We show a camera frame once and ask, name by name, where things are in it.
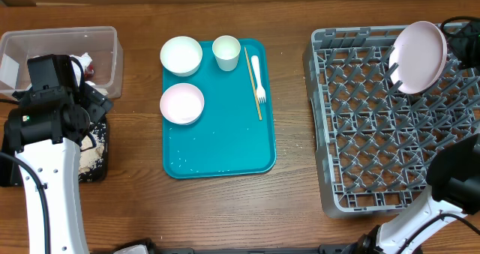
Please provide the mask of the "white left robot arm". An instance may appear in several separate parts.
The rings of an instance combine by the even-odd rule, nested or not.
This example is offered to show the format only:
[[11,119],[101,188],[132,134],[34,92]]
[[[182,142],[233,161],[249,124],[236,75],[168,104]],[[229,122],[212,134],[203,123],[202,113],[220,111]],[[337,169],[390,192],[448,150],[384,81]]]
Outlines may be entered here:
[[1,159],[20,170],[30,253],[89,251],[80,202],[81,145],[113,102],[89,84],[15,93]]

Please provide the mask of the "white plastic fork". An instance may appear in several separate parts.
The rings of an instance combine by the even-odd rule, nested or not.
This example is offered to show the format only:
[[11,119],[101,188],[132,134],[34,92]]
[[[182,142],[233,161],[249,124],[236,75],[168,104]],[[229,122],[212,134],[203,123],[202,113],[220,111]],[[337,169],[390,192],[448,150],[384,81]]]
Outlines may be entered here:
[[262,84],[261,79],[261,70],[260,70],[260,60],[257,55],[253,55],[251,57],[251,64],[253,67],[253,73],[256,79],[256,95],[257,99],[260,103],[264,103],[266,101],[266,91]]

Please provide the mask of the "wooden chopstick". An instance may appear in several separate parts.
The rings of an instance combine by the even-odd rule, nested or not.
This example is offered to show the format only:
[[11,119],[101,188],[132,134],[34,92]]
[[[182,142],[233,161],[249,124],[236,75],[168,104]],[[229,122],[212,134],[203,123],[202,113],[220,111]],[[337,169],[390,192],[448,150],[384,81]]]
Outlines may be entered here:
[[250,59],[249,59],[249,56],[248,56],[248,51],[247,51],[246,46],[244,46],[244,54],[245,54],[245,58],[246,58],[246,62],[247,62],[247,68],[248,68],[248,73],[249,73],[249,76],[250,76],[250,83],[251,83],[251,87],[252,87],[252,90],[253,90],[254,100],[255,100],[255,103],[256,103],[256,107],[257,107],[256,110],[257,110],[257,113],[258,113],[259,120],[262,121],[263,117],[262,117],[262,113],[261,113],[260,102],[259,102],[258,97],[257,97],[257,90],[256,90],[256,87],[255,87],[255,82],[254,82],[253,73],[252,73],[252,69],[251,69],[251,62],[250,62]]

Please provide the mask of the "foil wrapper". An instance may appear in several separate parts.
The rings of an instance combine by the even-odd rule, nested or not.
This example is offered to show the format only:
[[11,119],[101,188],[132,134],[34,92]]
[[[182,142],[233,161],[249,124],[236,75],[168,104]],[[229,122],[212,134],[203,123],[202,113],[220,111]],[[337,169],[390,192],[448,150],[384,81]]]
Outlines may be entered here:
[[95,74],[95,69],[92,64],[90,64],[88,67],[85,68],[84,70],[84,77],[85,79],[91,79]]

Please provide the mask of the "white napkin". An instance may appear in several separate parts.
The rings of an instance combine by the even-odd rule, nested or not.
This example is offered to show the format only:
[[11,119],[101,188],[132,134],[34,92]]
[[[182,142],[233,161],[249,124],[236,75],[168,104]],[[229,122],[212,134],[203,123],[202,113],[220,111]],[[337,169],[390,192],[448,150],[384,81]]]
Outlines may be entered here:
[[[89,66],[90,64],[92,64],[92,62],[93,62],[93,59],[91,58],[91,56],[90,56],[87,52],[85,52],[85,53],[83,53],[81,56],[71,55],[71,57],[73,57],[73,58],[75,58],[76,60],[78,60],[79,63],[82,65],[82,68],[83,68],[83,76],[84,76],[84,70],[85,70],[85,68],[88,67],[88,66]],[[79,84],[79,83],[80,83],[80,80],[81,80],[81,78],[80,78],[80,74],[81,74],[80,68],[79,68],[79,66],[78,66],[76,63],[73,63],[72,66],[73,66],[73,70],[74,70],[74,73],[75,73],[75,77],[76,77],[77,84]]]

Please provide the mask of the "white bowl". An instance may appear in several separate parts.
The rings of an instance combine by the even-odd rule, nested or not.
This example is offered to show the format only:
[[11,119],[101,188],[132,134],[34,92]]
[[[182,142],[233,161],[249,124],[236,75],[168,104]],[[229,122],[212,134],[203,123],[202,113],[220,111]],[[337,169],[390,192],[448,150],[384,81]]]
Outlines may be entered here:
[[162,46],[160,62],[176,76],[191,76],[200,68],[202,50],[200,43],[192,37],[174,37]]

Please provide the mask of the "grey dishwasher rack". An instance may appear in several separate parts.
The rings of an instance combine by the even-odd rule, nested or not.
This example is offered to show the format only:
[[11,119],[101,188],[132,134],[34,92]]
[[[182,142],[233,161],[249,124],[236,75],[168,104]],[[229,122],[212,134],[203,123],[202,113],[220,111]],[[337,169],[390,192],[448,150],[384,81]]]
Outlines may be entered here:
[[448,54],[442,76],[405,94],[389,62],[399,25],[321,28],[303,55],[322,209],[331,218],[396,213],[425,188],[442,149],[479,128],[479,70]]

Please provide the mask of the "pile of rice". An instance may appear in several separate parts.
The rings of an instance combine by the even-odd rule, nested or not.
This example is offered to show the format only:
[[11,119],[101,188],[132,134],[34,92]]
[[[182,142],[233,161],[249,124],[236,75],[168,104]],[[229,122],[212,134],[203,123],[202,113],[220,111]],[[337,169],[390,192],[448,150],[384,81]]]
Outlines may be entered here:
[[86,175],[104,167],[105,132],[93,130],[80,147],[79,174]]

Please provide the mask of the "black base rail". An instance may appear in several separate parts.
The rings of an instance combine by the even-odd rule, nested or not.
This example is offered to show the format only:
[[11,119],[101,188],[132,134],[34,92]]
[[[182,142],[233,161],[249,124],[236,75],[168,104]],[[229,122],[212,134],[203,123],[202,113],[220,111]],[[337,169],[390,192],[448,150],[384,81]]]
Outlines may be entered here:
[[111,250],[113,254],[341,254],[354,253],[352,244],[323,244],[314,248],[264,248],[264,249],[223,249],[195,250],[193,248],[160,248],[149,238],[133,241]]

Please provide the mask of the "black food waste tray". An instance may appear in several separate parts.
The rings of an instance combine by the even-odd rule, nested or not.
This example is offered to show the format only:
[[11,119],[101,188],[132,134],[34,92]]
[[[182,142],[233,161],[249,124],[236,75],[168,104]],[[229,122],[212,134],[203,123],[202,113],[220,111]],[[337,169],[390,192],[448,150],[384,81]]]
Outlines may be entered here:
[[[101,130],[105,132],[105,161],[103,168],[100,168],[97,171],[87,173],[86,175],[80,175],[78,172],[80,183],[102,181],[107,175],[108,143],[110,138],[110,129],[107,120],[104,119],[100,121],[93,130]],[[1,158],[1,187],[21,187],[22,185],[23,183],[19,167],[8,160]]]

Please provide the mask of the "white paper cup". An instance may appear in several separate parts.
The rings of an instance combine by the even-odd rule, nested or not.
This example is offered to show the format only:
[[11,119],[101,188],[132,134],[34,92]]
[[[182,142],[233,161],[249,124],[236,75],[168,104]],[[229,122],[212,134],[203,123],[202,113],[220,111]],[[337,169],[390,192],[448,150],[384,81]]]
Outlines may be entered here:
[[212,52],[221,70],[232,71],[238,64],[241,44],[235,37],[223,35],[214,40]]

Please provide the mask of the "pink plate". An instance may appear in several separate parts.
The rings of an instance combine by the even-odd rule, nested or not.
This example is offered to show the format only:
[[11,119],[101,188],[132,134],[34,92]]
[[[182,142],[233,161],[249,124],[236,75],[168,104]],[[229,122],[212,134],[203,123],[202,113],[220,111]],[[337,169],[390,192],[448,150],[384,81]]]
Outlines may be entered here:
[[401,82],[399,91],[416,94],[432,86],[446,65],[447,42],[431,22],[408,25],[397,37],[389,56],[390,78]]

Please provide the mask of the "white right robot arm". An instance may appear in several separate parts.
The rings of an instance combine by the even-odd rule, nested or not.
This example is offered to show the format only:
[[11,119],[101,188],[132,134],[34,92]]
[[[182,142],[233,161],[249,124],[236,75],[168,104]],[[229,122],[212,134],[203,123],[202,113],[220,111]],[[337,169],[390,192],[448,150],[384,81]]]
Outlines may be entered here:
[[[436,25],[414,22],[394,42],[389,64],[398,63],[392,79],[401,81],[403,93],[419,93],[439,80],[446,63],[447,42]],[[422,193],[393,220],[362,236],[344,253],[414,253],[429,237],[467,212],[458,205],[433,198],[433,188]]]

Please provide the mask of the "pink bowl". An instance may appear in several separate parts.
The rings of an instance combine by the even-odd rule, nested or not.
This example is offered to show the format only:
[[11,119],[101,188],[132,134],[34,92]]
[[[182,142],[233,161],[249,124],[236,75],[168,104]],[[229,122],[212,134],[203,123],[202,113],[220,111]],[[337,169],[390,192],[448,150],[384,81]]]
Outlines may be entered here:
[[168,87],[159,104],[162,116],[177,125],[193,124],[200,118],[204,106],[203,93],[190,83],[178,83]]

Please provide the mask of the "teal plastic tray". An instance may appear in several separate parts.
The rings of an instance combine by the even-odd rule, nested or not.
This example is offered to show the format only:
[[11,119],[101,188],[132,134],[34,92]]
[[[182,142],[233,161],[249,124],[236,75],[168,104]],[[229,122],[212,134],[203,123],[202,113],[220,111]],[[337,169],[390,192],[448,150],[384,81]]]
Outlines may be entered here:
[[[203,41],[202,63],[188,77],[163,70],[163,88],[190,83],[201,90],[205,106],[193,124],[177,125],[163,120],[163,169],[172,178],[213,178],[259,174],[270,170],[277,159],[275,123],[270,97],[265,47],[251,38],[239,41],[241,52],[235,70],[224,72],[212,52],[212,42]],[[259,58],[266,101],[259,103],[259,120],[244,46],[250,59]],[[251,64],[255,87],[257,82]]]

